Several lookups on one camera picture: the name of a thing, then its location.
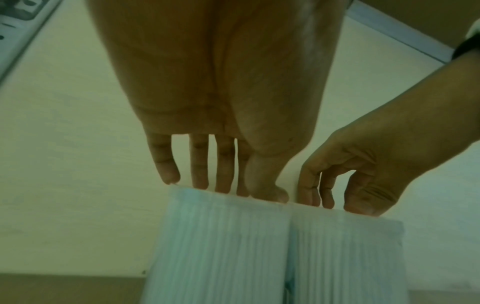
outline hand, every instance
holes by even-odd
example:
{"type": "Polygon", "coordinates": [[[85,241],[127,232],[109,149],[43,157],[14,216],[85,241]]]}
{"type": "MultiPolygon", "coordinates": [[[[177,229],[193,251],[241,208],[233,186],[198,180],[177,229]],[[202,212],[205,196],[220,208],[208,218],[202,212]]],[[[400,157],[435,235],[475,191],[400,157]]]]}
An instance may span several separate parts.
{"type": "Polygon", "coordinates": [[[194,187],[287,201],[275,182],[311,139],[343,0],[90,0],[121,86],[166,184],[180,180],[171,135],[189,134],[194,187]]]}
{"type": "Polygon", "coordinates": [[[479,80],[480,52],[474,51],[335,131],[303,165],[298,202],[333,208],[336,177],[354,170],[345,210],[387,211],[415,178],[480,138],[479,80]]]}

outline white table surface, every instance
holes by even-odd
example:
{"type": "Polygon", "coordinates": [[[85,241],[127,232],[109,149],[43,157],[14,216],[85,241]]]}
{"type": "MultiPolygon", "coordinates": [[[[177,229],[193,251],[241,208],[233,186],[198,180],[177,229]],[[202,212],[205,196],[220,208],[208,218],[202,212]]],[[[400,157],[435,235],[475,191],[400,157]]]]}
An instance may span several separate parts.
{"type": "MultiPolygon", "coordinates": [[[[314,138],[279,185],[293,197],[331,132],[440,66],[346,18],[314,138]]],[[[188,138],[173,149],[189,185],[188,138]]],[[[386,215],[405,223],[412,288],[480,290],[479,152],[420,178],[386,215]]],[[[66,1],[0,87],[0,272],[141,276],[167,193],[83,2],[66,1]]]]}

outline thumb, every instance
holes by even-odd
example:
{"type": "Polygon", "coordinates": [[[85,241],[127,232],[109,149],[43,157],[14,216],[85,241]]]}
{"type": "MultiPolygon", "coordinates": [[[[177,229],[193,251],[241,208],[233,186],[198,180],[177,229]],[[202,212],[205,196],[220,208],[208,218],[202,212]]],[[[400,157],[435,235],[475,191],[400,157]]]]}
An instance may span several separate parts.
{"type": "Polygon", "coordinates": [[[285,156],[252,154],[245,168],[245,186],[254,198],[282,202],[289,201],[288,193],[275,184],[290,160],[285,156]]]}
{"type": "Polygon", "coordinates": [[[398,202],[413,179],[399,170],[382,170],[357,193],[345,197],[344,209],[357,214],[380,216],[398,202]]]}

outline desk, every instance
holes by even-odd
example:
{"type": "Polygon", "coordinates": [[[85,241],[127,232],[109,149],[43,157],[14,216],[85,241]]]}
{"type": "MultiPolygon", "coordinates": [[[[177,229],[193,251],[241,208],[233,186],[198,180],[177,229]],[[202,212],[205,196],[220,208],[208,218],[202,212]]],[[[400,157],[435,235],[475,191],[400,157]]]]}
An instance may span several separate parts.
{"type": "MultiPolygon", "coordinates": [[[[294,197],[334,130],[440,66],[346,18],[315,135],[278,184],[294,197]]],[[[187,136],[173,149],[189,185],[187,136]]],[[[412,288],[480,290],[479,152],[420,178],[387,214],[405,222],[412,288]]],[[[143,276],[167,193],[83,2],[65,1],[0,88],[0,272],[143,276]]]]}

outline black wristband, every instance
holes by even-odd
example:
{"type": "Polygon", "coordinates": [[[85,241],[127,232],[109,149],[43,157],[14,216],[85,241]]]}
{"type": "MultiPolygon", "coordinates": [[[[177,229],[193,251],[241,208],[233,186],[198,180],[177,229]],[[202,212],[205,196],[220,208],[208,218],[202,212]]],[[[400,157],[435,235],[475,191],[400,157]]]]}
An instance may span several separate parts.
{"type": "Polygon", "coordinates": [[[455,49],[455,52],[453,53],[451,59],[454,60],[461,55],[470,52],[473,49],[480,50],[480,34],[475,34],[462,42],[462,44],[460,44],[458,48],[455,49]]]}

